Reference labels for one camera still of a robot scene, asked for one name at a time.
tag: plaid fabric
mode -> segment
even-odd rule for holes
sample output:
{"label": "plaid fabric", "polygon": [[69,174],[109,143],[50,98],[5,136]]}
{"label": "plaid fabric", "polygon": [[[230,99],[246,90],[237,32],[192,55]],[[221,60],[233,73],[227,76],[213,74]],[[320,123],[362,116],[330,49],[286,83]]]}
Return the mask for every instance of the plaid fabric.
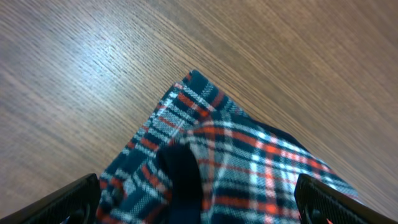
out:
{"label": "plaid fabric", "polygon": [[101,174],[100,223],[161,223],[172,182],[156,161],[170,144],[188,145],[198,164],[202,223],[295,223],[300,173],[358,198],[295,140],[253,121],[198,71],[163,96],[150,118]]}

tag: wooden table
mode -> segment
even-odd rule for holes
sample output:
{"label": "wooden table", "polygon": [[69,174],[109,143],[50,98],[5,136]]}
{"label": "wooden table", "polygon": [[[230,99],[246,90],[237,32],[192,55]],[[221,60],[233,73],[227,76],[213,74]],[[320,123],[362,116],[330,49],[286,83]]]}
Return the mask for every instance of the wooden table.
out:
{"label": "wooden table", "polygon": [[0,0],[0,217],[99,174],[201,70],[398,220],[398,1]]}

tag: red plaid pattern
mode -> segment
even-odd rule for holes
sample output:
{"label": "red plaid pattern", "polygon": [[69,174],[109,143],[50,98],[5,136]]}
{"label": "red plaid pattern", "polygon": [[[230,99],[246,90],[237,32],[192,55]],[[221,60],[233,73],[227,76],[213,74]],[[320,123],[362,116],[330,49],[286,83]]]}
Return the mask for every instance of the red plaid pattern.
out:
{"label": "red plaid pattern", "polygon": [[101,174],[103,223],[160,223],[172,183],[154,159],[170,144],[189,146],[200,171],[203,223],[294,223],[294,188],[309,174],[353,198],[356,191],[295,139],[253,121],[198,71],[161,99]]}

